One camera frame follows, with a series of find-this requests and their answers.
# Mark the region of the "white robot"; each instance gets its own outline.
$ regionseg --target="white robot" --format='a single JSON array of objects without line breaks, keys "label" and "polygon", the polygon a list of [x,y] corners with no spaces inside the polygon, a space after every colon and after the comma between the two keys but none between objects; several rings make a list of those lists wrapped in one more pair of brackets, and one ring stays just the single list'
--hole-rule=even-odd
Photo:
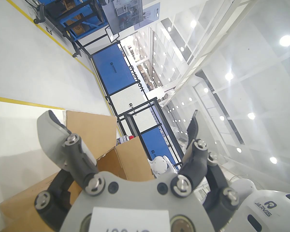
[{"label": "white robot", "polygon": [[231,184],[239,196],[239,208],[225,232],[290,232],[290,194],[275,190],[257,190],[249,179]]},{"label": "white robot", "polygon": [[152,173],[156,178],[158,178],[161,174],[177,173],[177,169],[173,166],[167,156],[157,156],[153,161],[149,159],[147,160],[152,169]]},{"label": "white robot", "polygon": [[[167,167],[168,159],[156,157],[152,165],[158,178],[143,182],[100,172],[81,137],[62,125],[52,111],[43,113],[37,121],[39,141],[61,170],[48,189],[37,195],[36,211],[60,232],[97,231],[91,224],[94,207],[167,211],[167,231],[171,232],[290,232],[290,194],[256,190],[247,179],[230,187],[217,156],[197,137],[196,112],[187,129],[188,148],[181,169],[174,173],[173,166]],[[210,192],[201,203],[192,193],[204,177]],[[83,190],[71,206],[68,189],[73,181]]]}]

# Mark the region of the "logo sign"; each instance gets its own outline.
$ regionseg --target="logo sign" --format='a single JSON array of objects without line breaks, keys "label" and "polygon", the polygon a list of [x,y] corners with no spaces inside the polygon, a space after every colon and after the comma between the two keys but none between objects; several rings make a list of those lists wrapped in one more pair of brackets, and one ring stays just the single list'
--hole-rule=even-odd
[{"label": "logo sign", "polygon": [[268,209],[272,209],[274,207],[277,206],[277,204],[273,201],[268,201],[268,202],[265,202],[264,204],[260,203],[260,202],[257,202],[257,203],[254,203],[257,207],[260,208],[260,210],[268,217],[270,217],[272,215],[272,213],[270,213],[270,211]]}]

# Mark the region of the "white ceiling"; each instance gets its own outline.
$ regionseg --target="white ceiling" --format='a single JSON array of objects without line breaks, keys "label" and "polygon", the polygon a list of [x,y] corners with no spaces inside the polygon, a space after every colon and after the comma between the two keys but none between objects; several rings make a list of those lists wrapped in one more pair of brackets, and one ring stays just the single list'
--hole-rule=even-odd
[{"label": "white ceiling", "polygon": [[[185,18],[191,21],[187,12],[174,21],[182,36],[189,35]],[[290,0],[259,0],[202,66],[214,92],[205,93],[206,82],[193,76],[168,103],[165,114],[171,125],[183,131],[177,138],[185,139],[190,117],[200,109],[231,171],[249,174],[264,188],[290,192],[290,46],[279,44],[284,35],[290,35]],[[231,81],[225,78],[229,72],[234,76]],[[225,115],[213,94],[227,110],[229,117],[224,121],[219,119]],[[254,120],[247,116],[251,112]],[[276,165],[270,157],[278,159]]]},{"label": "white ceiling", "polygon": [[[150,55],[149,66],[151,73],[155,71],[157,85],[185,82],[176,86],[175,95],[168,97],[164,108],[170,125],[178,128],[177,138],[187,140],[190,118],[199,109],[206,122],[204,127],[217,143],[221,164],[228,164],[235,174],[248,174],[261,188],[290,192],[290,46],[279,44],[282,36],[290,35],[290,0],[258,0],[251,4],[250,11],[245,10],[246,1],[250,0],[210,0],[135,36],[140,36],[140,45],[146,46],[144,51]],[[229,11],[233,13],[211,38]],[[247,15],[237,20],[242,11]],[[197,22],[194,28],[190,26],[192,20]],[[203,57],[194,59],[204,45]],[[199,70],[210,86],[195,76]],[[231,81],[226,80],[227,73],[233,74]],[[254,120],[247,116],[251,112],[256,116]],[[270,157],[278,159],[276,165]]]}]

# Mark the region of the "white label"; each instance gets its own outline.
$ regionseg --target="white label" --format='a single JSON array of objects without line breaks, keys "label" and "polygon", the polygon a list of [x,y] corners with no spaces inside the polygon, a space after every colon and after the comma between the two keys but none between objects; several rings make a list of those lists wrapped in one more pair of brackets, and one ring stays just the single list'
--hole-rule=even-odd
[{"label": "white label", "polygon": [[94,207],[89,232],[169,232],[167,210]]}]

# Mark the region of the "blue panel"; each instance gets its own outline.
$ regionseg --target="blue panel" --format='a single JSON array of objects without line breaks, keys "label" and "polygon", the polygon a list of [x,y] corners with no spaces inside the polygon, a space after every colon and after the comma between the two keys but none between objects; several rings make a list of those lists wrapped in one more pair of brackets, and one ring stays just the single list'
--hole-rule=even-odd
[{"label": "blue panel", "polygon": [[117,44],[92,56],[109,94],[135,82]]},{"label": "blue panel", "polygon": [[156,127],[142,134],[142,137],[152,159],[156,156],[167,156],[173,165],[176,164],[159,128]]}]

